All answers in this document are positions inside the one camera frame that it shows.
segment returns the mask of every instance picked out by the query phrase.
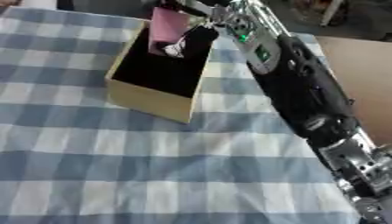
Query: robotic arm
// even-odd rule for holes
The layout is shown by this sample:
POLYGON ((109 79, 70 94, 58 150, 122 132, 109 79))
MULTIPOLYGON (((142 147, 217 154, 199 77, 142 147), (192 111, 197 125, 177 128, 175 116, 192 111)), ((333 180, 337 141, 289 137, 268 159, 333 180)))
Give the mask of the robotic arm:
POLYGON ((204 3, 164 1, 209 18, 228 35, 280 116, 331 171, 361 222, 392 224, 392 147, 376 147, 369 139, 352 111, 354 101, 332 73, 259 0, 204 3))

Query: white object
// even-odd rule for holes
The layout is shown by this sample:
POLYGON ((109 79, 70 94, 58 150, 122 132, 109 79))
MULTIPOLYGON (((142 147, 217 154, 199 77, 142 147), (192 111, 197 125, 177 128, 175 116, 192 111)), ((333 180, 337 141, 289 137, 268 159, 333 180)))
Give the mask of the white object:
POLYGON ((326 9, 323 20, 321 22, 322 26, 327 26, 335 13, 338 11, 340 5, 343 3, 343 0, 333 0, 330 5, 328 6, 328 9, 326 9))
POLYGON ((57 9, 57 0, 22 0, 20 6, 47 10, 57 9))

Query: checkered tablecloth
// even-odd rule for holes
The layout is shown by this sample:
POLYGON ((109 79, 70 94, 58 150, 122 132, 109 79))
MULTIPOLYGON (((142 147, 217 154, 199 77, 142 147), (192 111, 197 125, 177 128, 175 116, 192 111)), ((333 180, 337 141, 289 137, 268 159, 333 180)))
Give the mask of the checkered tablecloth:
POLYGON ((0 18, 0 223, 358 220, 229 39, 213 45, 190 124, 111 105, 104 75, 140 23, 23 8, 0 18))

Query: open box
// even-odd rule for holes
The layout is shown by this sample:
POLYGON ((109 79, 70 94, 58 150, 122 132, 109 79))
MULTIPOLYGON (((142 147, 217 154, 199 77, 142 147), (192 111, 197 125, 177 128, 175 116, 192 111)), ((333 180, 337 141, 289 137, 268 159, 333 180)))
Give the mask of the open box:
POLYGON ((149 23, 136 32, 106 75, 116 105, 189 123, 210 49, 191 59, 148 53, 149 23))

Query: pink card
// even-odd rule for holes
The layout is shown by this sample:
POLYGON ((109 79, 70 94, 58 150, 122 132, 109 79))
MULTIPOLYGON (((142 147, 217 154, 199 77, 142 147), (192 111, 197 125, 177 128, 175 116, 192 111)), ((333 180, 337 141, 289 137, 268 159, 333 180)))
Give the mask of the pink card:
POLYGON ((163 55, 155 49, 156 42, 177 42, 186 32, 189 16, 173 10, 155 8, 150 24, 149 52, 163 55))

